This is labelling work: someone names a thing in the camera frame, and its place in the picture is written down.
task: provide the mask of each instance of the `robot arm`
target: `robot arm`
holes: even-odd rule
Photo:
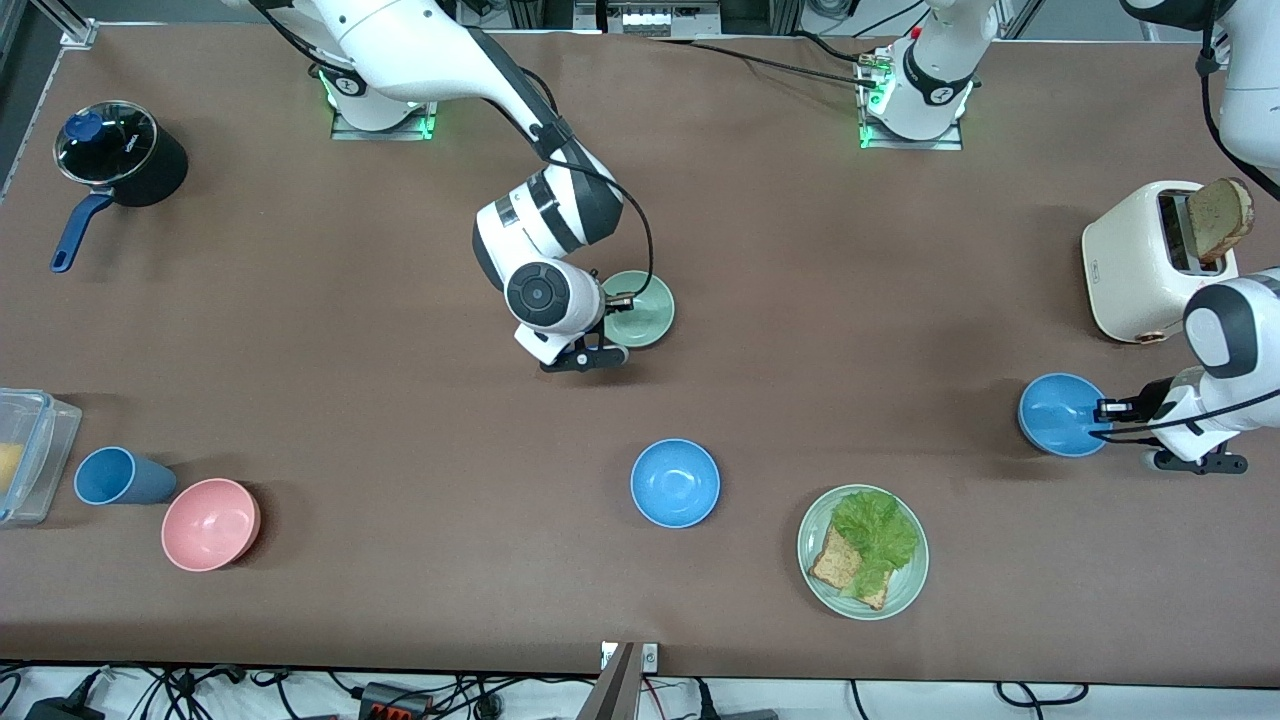
[[[886,50],[892,67],[879,101],[867,111],[908,140],[947,132],[973,90],[973,73],[1000,23],[996,0],[928,0],[932,12],[918,38]]]
[[[1157,468],[1243,473],[1222,446],[1244,430],[1280,427],[1280,268],[1210,284],[1183,313],[1199,360],[1137,397],[1098,402],[1096,418],[1144,423],[1160,447]]]
[[[255,0],[271,12],[264,3]],[[306,5],[291,6],[319,19],[332,40],[328,46],[340,50],[337,70],[351,68],[351,82],[361,91],[367,86],[378,101],[413,106],[483,97],[524,133],[548,167],[476,214],[476,260],[520,320],[516,340],[544,369],[623,364],[625,348],[603,338],[588,348],[581,338],[599,334],[605,311],[628,309],[628,299],[614,307],[594,275],[561,260],[613,233],[621,195],[516,61],[484,32],[453,22],[434,0],[314,0],[314,12]],[[326,46],[325,38],[303,40]],[[573,345],[580,347],[568,363],[562,354]]]
[[[1280,177],[1280,3],[1217,0],[1215,18],[1231,37],[1220,131],[1224,146]],[[1202,29],[1213,0],[1120,0],[1140,20]],[[902,37],[879,101],[868,113],[909,140],[942,136],[960,115],[974,69],[998,29],[995,0],[928,0],[932,13],[916,40]]]

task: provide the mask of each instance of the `pot handle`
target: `pot handle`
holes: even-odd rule
[[[84,231],[88,229],[90,218],[111,202],[109,192],[91,192],[72,209],[72,217],[67,219],[67,228],[63,229],[63,238],[58,242],[54,259],[49,263],[50,270],[65,273],[72,269],[76,254],[79,252],[79,243],[84,240]]]

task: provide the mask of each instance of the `yellow food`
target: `yellow food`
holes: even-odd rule
[[[18,474],[22,462],[23,446],[14,442],[0,442],[0,497],[9,492],[13,477]]]

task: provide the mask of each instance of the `green lettuce leaf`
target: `green lettuce leaf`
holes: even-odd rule
[[[840,593],[845,597],[878,593],[884,585],[884,573],[910,562],[920,542],[902,506],[887,492],[845,496],[832,511],[831,523],[863,556],[854,582]]]

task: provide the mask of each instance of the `light green plate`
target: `light green plate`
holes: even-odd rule
[[[608,295],[635,292],[644,284],[644,270],[622,270],[600,286]],[[645,347],[658,342],[676,319],[676,299],[658,275],[636,296],[635,307],[604,318],[604,334],[623,347]]]
[[[854,620],[883,620],[906,610],[906,606],[911,605],[920,594],[920,589],[924,588],[924,578],[929,574],[929,543],[924,539],[924,528],[920,527],[915,512],[911,512],[911,509],[896,495],[893,498],[902,506],[906,519],[911,521],[915,532],[920,536],[920,542],[915,546],[911,561],[890,575],[888,596],[884,600],[883,610],[876,611],[851,597],[840,597],[840,591],[809,574],[814,559],[822,552],[822,541],[827,537],[827,528],[831,527],[831,514],[840,505],[840,501],[846,496],[874,489],[888,492],[873,486],[844,486],[827,492],[814,501],[809,511],[804,514],[804,519],[800,520],[800,537],[796,539],[800,574],[804,575],[809,589],[818,596],[823,605]]]

